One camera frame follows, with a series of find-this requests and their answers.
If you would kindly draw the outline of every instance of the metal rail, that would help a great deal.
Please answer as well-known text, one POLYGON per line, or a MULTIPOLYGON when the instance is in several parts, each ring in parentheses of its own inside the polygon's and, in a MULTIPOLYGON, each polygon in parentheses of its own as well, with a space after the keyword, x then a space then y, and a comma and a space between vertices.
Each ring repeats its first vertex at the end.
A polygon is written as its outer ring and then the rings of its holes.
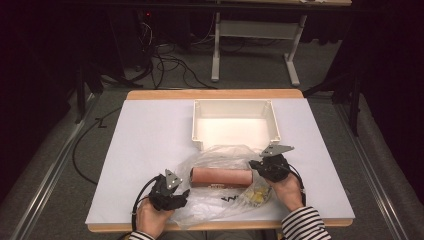
POLYGON ((380 180, 375 173, 373 166, 371 164, 370 159, 368 158, 365 150, 361 144, 361 141, 355 134, 351 131, 349 127, 349 120, 346 113, 346 110, 342 105, 337 104, 334 105, 336 112, 342 120, 346 131, 349 133, 349 136, 352 140, 352 143, 359 155, 360 164, 362 167, 362 171, 364 173, 365 179, 374 195, 374 198, 377 202, 378 207, 386 221, 387 226, 389 227, 390 233, 393 236, 393 239, 396 240, 407 240, 408 236, 405 233, 405 230, 402 227, 402 224, 396 214, 395 209, 393 208, 393 204, 384 190, 383 186, 380 183, 380 180))
POLYGON ((81 129, 84 127, 86 118, 89 115, 98 100, 98 96, 91 94, 88 97, 87 105, 88 110, 87 114, 84 116, 84 119, 80 121, 79 124, 75 125, 74 130, 71 135, 65 142, 63 148, 61 149, 59 155, 56 158, 56 161, 50 166, 47 174, 45 175, 43 181, 40 184, 36 194, 31 200, 27 210, 19 221, 15 231, 11 236, 11 240, 24 240, 28 239, 31 234, 32 229, 34 228, 38 217, 41 215, 51 193, 53 192, 54 187, 56 186, 57 181, 59 180, 60 175, 62 174, 63 169, 68 162, 68 154, 72 150, 77 140, 77 136, 80 133, 81 129))

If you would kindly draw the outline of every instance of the white tabletop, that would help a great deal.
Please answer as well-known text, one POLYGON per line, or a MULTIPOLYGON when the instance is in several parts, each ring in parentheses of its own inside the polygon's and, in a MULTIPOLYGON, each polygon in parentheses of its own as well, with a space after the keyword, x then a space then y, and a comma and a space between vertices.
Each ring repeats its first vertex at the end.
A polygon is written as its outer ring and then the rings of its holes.
MULTIPOLYGON (((308 101, 271 100, 280 144, 295 147, 284 156, 303 178, 307 205, 318 209, 328 225, 349 225, 355 215, 308 101)), ((180 162, 199 153, 191 140, 193 104, 192 99, 125 101, 86 220, 90 230, 129 230, 130 212, 141 188, 165 169, 174 171, 180 162)), ((287 214, 273 196, 261 208, 214 222, 238 223, 227 224, 229 228, 266 228, 278 226, 287 214)), ((203 224, 201 229, 212 225, 203 224)))

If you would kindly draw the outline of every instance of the gray carpet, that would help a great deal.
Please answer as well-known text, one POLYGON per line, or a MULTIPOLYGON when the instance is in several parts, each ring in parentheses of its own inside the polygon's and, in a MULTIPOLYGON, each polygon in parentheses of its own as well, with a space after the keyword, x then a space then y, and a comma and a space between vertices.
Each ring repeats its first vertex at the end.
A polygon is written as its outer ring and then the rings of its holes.
MULTIPOLYGON (((192 48, 190 52, 165 46, 160 49, 162 57, 172 54, 183 59, 196 73, 198 79, 208 85, 222 89, 235 88, 291 88, 287 70, 282 62, 282 50, 289 42, 277 42, 269 45, 269 41, 253 42, 240 51, 222 54, 221 80, 210 82, 211 49, 207 45, 192 48)), ((308 89, 320 83, 338 49, 338 44, 320 46, 317 42, 301 44, 295 57, 295 66, 301 82, 300 89, 308 89)), ((231 43, 223 48, 231 51, 238 49, 231 43)), ((162 87, 188 88, 196 83, 190 73, 184 75, 184 69, 175 63, 165 63, 166 71, 162 87)), ((155 69, 154 79, 159 81, 161 72, 155 69)), ((153 88, 152 79, 146 78, 139 83, 146 88, 153 88)), ((105 92, 97 98, 92 111, 86 118, 81 131, 95 122, 95 118, 103 117, 122 106, 129 89, 119 86, 105 85, 105 92)), ((396 239, 381 213, 375 200, 372 188, 366 180, 361 161, 355 149, 343 119, 340 118, 336 106, 331 103, 328 94, 319 94, 309 99, 311 109, 316 118, 328 151, 334 161, 336 170, 352 205, 356 219, 349 227, 329 228, 334 239, 396 239)), ((359 117, 359 140, 370 158, 373 159, 378 178, 393 201, 396 211, 409 239, 424 239, 422 232, 422 205, 416 199, 412 189, 406 182, 396 163, 390 155, 384 141, 375 126, 371 114, 364 101, 361 102, 359 117)), ((89 178, 97 181, 101 173, 103 161, 112 139, 119 111, 111 114, 103 121, 106 128, 91 129, 79 142, 75 151, 75 160, 89 178)), ((34 159, 20 177, 11 193, 0 209, 0 239, 9 239, 15 231, 20 219, 50 165, 56 160, 66 139, 75 126, 75 107, 69 112, 45 140, 34 159)), ((48 199, 28 239, 117 239, 120 233, 92 233, 85 225, 85 218, 91 205, 95 186, 81 178, 72 165, 72 154, 67 157, 67 164, 60 175, 51 196, 48 199)))

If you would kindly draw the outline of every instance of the white table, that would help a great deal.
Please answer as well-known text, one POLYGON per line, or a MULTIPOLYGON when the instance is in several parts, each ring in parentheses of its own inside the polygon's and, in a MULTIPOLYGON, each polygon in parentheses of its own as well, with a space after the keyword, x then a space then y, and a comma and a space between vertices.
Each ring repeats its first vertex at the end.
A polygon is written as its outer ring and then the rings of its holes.
MULTIPOLYGON (((327 226, 348 226, 354 213, 306 99, 298 90, 135 91, 124 102, 86 224, 94 232, 129 231, 141 188, 165 168, 198 153, 191 140, 193 99, 271 99, 284 156, 301 173, 307 205, 327 226)), ((261 208, 196 225, 189 230, 273 229, 288 214, 273 197, 261 208)), ((165 230, 179 230, 169 223, 165 230)))
MULTIPOLYGON (((218 0, 221 2, 254 2, 254 3, 277 3, 277 4, 297 4, 297 5, 325 5, 325 6, 350 6, 351 0, 326 0, 323 3, 319 1, 310 1, 302 3, 299 0, 218 0)), ((234 21, 222 20, 221 14, 215 14, 215 48, 212 58, 212 81, 219 81, 220 66, 220 37, 246 37, 246 38, 265 38, 265 39, 286 39, 292 41, 292 47, 288 53, 284 53, 284 61, 289 72, 290 81, 293 86, 299 86, 300 81, 294 67, 293 58, 299 45, 305 27, 306 15, 302 15, 297 23, 281 22, 257 22, 257 21, 234 21)))

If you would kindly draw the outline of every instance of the floor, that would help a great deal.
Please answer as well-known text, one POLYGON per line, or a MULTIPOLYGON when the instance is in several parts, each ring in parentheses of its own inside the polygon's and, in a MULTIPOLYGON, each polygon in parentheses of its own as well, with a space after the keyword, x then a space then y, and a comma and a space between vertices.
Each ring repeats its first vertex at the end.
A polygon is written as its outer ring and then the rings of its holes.
MULTIPOLYGON (((138 83, 145 89, 153 89, 163 74, 161 89, 205 85, 218 89, 293 88, 282 59, 290 42, 229 39, 223 43, 218 83, 210 81, 210 42, 193 45, 189 51, 172 44, 159 47, 163 65, 154 58, 153 79, 148 76, 138 83)), ((321 46, 317 41, 299 45, 294 62, 300 90, 322 82, 339 46, 340 43, 321 46)), ((88 114, 79 124, 75 124, 75 96, 70 100, 73 108, 45 139, 2 204, 0 239, 118 239, 122 235, 93 233, 87 229, 84 222, 96 186, 83 179, 73 165, 74 160, 90 179, 97 180, 101 173, 119 117, 119 110, 113 111, 122 106, 131 90, 108 83, 104 86, 103 94, 87 96, 88 114), (107 114, 110 115, 102 122, 106 127, 95 127, 95 119, 107 114)), ((422 217, 410 214, 417 208, 422 210, 422 205, 416 203, 398 172, 367 110, 366 100, 361 98, 359 137, 356 137, 346 127, 347 106, 333 104, 330 96, 331 92, 319 92, 308 100, 356 215, 351 226, 329 228, 330 234, 334 239, 418 239, 424 236, 419 230, 424 222, 422 217), (402 194, 393 189, 393 179, 388 176, 396 177, 396 188, 402 188, 402 194)))

